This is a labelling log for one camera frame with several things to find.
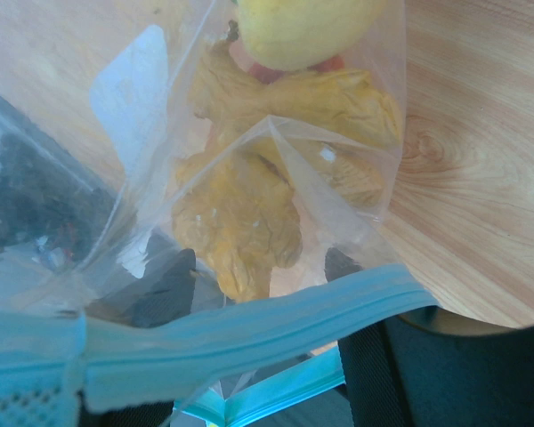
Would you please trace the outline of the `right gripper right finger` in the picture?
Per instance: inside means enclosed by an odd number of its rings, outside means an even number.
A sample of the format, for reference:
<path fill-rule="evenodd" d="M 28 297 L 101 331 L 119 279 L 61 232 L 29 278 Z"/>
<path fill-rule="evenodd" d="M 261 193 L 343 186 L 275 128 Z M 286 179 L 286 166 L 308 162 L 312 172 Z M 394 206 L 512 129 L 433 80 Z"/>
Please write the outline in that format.
<path fill-rule="evenodd" d="M 338 348 L 356 426 L 534 426 L 534 326 L 429 306 Z"/>

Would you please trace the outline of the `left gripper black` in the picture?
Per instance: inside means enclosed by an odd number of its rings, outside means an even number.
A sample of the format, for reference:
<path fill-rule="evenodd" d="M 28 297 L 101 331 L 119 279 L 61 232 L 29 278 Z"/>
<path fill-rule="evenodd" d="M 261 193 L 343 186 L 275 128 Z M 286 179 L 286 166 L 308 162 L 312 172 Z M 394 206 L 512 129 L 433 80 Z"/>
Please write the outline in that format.
<path fill-rule="evenodd" d="M 114 205 L 13 133 L 0 139 L 0 254 L 30 244 L 47 267 L 74 266 L 100 236 Z"/>

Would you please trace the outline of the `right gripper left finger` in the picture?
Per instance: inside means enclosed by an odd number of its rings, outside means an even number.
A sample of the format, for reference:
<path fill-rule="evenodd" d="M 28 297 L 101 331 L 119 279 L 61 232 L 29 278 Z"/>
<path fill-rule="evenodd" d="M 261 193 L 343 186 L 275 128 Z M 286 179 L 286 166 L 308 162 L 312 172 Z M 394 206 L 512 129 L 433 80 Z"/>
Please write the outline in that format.
<path fill-rule="evenodd" d="M 88 315 L 136 328 L 163 326 L 190 314 L 196 255 L 182 249 L 144 278 L 88 305 Z"/>

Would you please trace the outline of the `blue zip top bag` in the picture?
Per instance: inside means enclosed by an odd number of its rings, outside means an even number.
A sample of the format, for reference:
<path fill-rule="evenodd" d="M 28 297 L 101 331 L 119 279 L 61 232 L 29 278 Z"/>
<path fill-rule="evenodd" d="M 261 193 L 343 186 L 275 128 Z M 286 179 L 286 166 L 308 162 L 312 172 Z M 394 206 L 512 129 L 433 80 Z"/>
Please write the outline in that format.
<path fill-rule="evenodd" d="M 168 426 L 181 413 L 243 426 L 342 381 L 326 345 L 433 303 L 378 234 L 401 162 L 406 116 L 406 5 L 385 7 L 361 39 L 295 71 L 266 68 L 239 34 L 238 1 L 0 1 L 0 139 L 13 133 L 87 189 L 113 198 L 84 260 L 47 267 L 33 246 L 0 254 L 0 426 Z M 353 141 L 267 116 L 236 141 L 270 136 L 289 161 L 303 249 L 271 273 L 266 298 L 236 302 L 173 231 L 187 188 L 181 161 L 206 148 L 192 81 L 206 48 L 233 38 L 231 57 L 260 82 L 365 70 L 401 116 L 399 146 L 362 146 L 385 192 L 350 206 L 291 146 Z M 190 314 L 136 328 L 88 315 L 88 305 L 144 278 L 181 251 L 196 255 Z"/>

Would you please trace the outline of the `fake fried chicken pieces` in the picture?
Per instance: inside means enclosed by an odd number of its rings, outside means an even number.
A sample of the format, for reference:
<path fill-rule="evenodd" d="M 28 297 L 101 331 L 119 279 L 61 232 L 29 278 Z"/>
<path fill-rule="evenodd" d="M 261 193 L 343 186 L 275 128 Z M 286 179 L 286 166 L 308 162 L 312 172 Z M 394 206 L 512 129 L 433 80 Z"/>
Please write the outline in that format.
<path fill-rule="evenodd" d="M 212 132 L 204 151 L 177 166 L 187 193 L 172 216 L 177 240 L 215 271 L 222 292 L 248 302 L 269 296 L 272 271 L 294 266 L 303 242 L 288 159 L 270 136 L 236 141 L 269 115 L 349 138 L 352 147 L 304 137 L 290 144 L 350 206 L 364 209 L 379 203 L 386 181 L 360 149 L 399 146 L 402 122 L 395 100 L 365 70 L 336 64 L 265 84 L 237 65 L 232 44 L 232 37 L 210 44 L 192 81 L 189 99 Z"/>

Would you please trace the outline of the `fake yellow pear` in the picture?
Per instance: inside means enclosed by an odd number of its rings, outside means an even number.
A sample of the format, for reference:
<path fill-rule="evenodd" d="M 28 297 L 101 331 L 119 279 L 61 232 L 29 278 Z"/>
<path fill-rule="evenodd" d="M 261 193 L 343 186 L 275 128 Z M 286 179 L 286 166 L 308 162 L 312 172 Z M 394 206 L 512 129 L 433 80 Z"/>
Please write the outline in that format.
<path fill-rule="evenodd" d="M 351 47 L 384 7 L 384 1 L 240 0 L 239 34 L 260 65 L 295 71 Z"/>

